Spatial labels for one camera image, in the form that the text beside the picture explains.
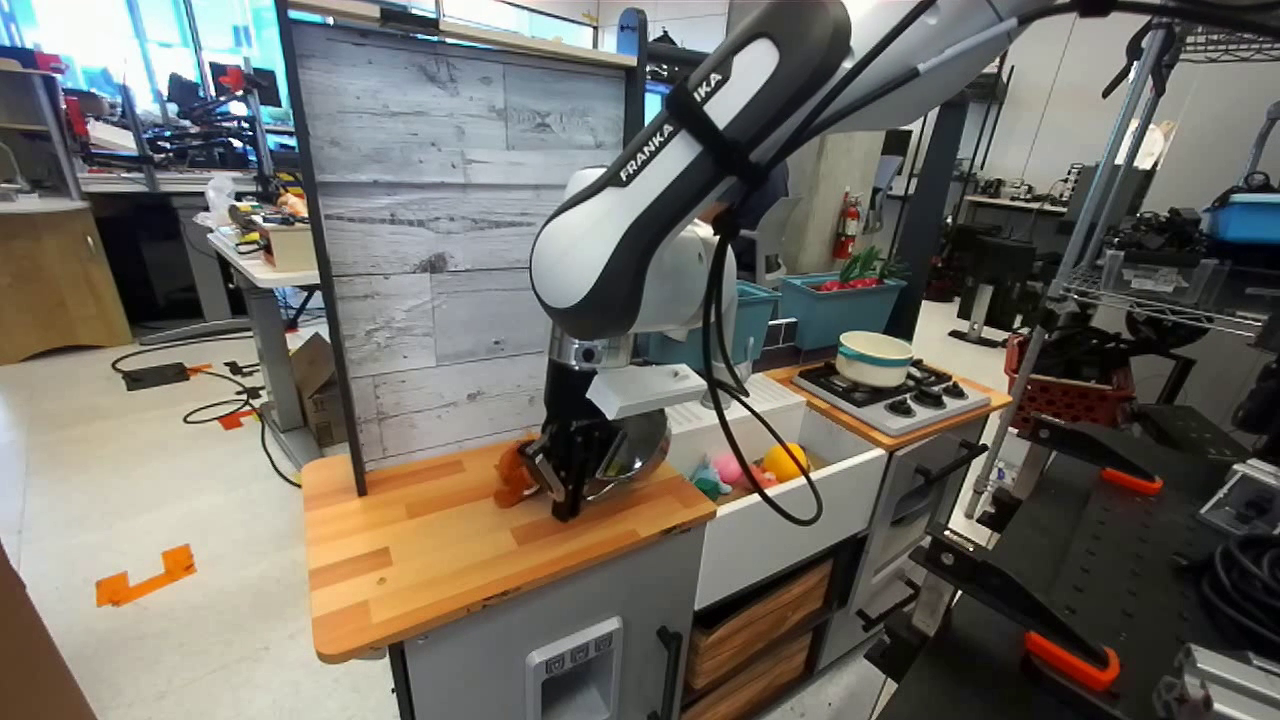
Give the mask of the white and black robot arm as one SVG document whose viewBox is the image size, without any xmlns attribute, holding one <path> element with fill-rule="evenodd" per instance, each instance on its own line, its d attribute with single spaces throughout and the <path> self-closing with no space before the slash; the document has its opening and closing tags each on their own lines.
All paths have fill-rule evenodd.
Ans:
<svg viewBox="0 0 1280 720">
<path fill-rule="evenodd" d="M 528 251 L 531 297 L 554 318 L 544 423 L 521 446 L 558 520 L 647 474 L 667 446 L 659 400 L 602 400 L 613 362 L 578 358 L 641 329 L 653 260 L 699 213 L 724 221 L 828 128 L 889 128 L 951 100 L 1027 24 L 1048 16 L 1167 16 L 1273 37 L 1278 0 L 768 0 L 641 135 L 584 178 Z"/>
</svg>

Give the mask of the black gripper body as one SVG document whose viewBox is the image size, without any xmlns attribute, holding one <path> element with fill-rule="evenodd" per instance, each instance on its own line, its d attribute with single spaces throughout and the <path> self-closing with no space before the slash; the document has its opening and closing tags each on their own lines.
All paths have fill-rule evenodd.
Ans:
<svg viewBox="0 0 1280 720">
<path fill-rule="evenodd" d="M 550 362 L 540 440 L 561 480 L 584 483 L 608 456 L 617 429 L 590 400 L 593 370 Z"/>
</svg>

